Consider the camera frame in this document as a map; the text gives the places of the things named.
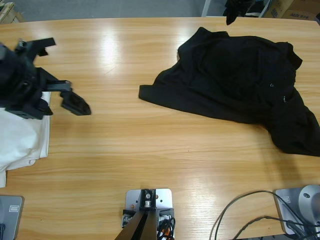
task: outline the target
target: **robotic arm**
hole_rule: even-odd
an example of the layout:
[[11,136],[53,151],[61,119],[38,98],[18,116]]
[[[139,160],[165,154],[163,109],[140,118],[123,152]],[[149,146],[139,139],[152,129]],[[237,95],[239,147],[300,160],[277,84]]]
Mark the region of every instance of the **robotic arm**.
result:
[[36,56],[46,56],[46,47],[56,45],[53,38],[19,41],[14,51],[0,44],[0,108],[24,119],[52,115],[42,92],[61,92],[61,106],[75,115],[90,115],[89,105],[73,92],[71,82],[58,80],[35,67]]

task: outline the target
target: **black cable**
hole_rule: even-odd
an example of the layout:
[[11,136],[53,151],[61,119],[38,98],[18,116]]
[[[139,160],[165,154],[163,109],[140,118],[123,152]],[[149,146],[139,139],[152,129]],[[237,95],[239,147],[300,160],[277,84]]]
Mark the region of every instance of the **black cable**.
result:
[[303,237],[298,238],[297,240],[303,240],[303,239],[306,239],[306,238],[309,238],[309,237],[313,237],[313,236],[318,235],[318,234],[320,234],[320,231],[317,231],[314,234],[305,235]]
[[156,239],[162,240],[163,238],[166,238],[166,240],[175,240],[174,238],[175,227],[176,227],[176,219],[174,217],[163,220],[162,224],[160,225],[159,231],[156,235]]
[[260,216],[260,217],[257,217],[251,221],[249,221],[246,225],[244,225],[239,231],[238,233],[234,236],[234,238],[232,240],[236,240],[239,235],[251,224],[257,222],[257,221],[260,221],[262,219],[271,219],[271,220],[277,220],[277,221],[280,221],[280,222],[284,222],[284,223],[290,223],[290,224],[294,224],[294,225],[299,225],[299,226],[304,226],[304,227],[320,227],[320,225],[312,225],[312,224],[303,224],[303,223],[299,223],[299,222],[294,222],[294,221],[290,221],[290,220],[283,220],[283,219],[280,219],[280,218],[277,218],[277,217],[273,217],[273,216]]
[[4,223],[0,223],[0,240],[4,239],[5,229],[6,229],[6,225]]
[[249,193],[243,194],[243,195],[235,198],[234,200],[232,200],[231,202],[229,202],[227,206],[225,206],[225,208],[224,208],[223,211],[221,212],[221,215],[220,215],[219,218],[218,218],[219,221],[218,221],[217,226],[216,226],[216,229],[215,229],[214,240],[217,240],[219,226],[220,226],[220,224],[221,224],[222,218],[223,218],[223,216],[225,215],[227,209],[228,209],[232,204],[234,204],[236,201],[238,201],[238,200],[240,200],[240,199],[242,199],[242,198],[244,198],[244,197],[247,197],[247,196],[249,196],[249,195],[258,194],[258,193],[268,193],[268,194],[272,194],[272,195],[276,196],[276,197],[277,197],[280,201],[282,201],[282,203],[296,216],[296,218],[297,218],[300,222],[302,222],[302,223],[305,224],[305,221],[304,221],[301,217],[299,217],[298,214],[297,214],[295,211],[293,211],[292,208],[291,208],[279,195],[275,194],[275,193],[272,192],[272,191],[268,191],[268,190],[253,191],[253,192],[249,192]]
[[294,224],[292,224],[292,223],[290,223],[290,222],[287,222],[287,223],[286,223],[286,226],[287,226],[289,229],[291,229],[291,231],[294,232],[296,238],[301,238],[301,237],[303,237],[303,236],[306,234],[305,231],[301,230],[299,227],[297,227],[296,225],[294,225]]

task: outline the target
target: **black shirt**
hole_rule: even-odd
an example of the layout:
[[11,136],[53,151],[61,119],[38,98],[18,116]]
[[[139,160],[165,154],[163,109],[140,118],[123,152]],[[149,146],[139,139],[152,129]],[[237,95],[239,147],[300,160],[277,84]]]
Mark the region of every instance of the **black shirt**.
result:
[[285,153],[320,156],[320,128],[294,88],[302,60],[287,42],[230,37],[203,27],[178,49],[180,59],[139,98],[238,123],[262,124]]

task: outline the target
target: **table surface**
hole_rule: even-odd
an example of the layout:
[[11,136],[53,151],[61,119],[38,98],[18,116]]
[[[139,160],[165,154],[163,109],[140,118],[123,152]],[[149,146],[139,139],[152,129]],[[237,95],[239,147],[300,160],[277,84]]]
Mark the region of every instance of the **table surface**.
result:
[[[54,37],[57,46],[36,66],[73,83],[92,109],[75,116],[53,93],[49,156],[7,173],[2,195],[24,196],[18,239],[112,240],[121,230],[130,189],[170,188],[177,240],[208,240],[213,223],[236,196],[319,184],[320,159],[285,154],[259,125],[240,124],[161,107],[138,98],[177,61],[177,49],[199,27],[230,36],[290,42],[303,59],[295,86],[320,119],[320,27],[316,22],[223,17],[110,18],[0,25],[1,41]],[[278,216],[274,199],[259,193],[226,213],[219,239],[248,221]],[[281,234],[262,220],[240,237]]]

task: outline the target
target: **white towel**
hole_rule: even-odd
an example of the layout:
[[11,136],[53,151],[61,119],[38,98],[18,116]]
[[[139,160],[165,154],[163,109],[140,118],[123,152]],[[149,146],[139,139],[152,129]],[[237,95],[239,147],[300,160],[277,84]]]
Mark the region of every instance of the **white towel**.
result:
[[[50,102],[50,92],[42,98]],[[0,108],[0,188],[6,186],[6,170],[33,165],[48,156],[50,117],[24,119]]]

